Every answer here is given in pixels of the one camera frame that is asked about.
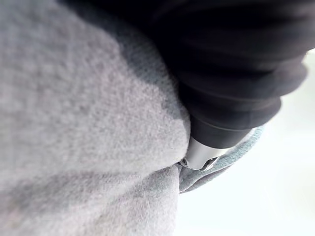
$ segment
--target black cuff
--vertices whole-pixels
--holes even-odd
[[[231,148],[238,144],[250,131],[228,130],[214,127],[190,116],[191,136],[198,142],[212,148]]]

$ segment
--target gray fleece fabric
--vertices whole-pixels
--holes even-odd
[[[88,4],[0,0],[0,235],[170,236],[189,115],[152,43]]]

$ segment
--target black sleeve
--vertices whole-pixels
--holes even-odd
[[[191,135],[229,148],[303,82],[315,0],[96,0],[140,27],[180,81]]]

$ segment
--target gray sweatshirt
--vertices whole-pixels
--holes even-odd
[[[172,235],[189,115],[151,42],[88,5],[0,1],[0,235]]]

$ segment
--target silver metal object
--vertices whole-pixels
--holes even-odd
[[[218,149],[208,147],[191,137],[187,155],[181,160],[180,164],[193,170],[206,171],[212,168],[228,150],[229,148]]]

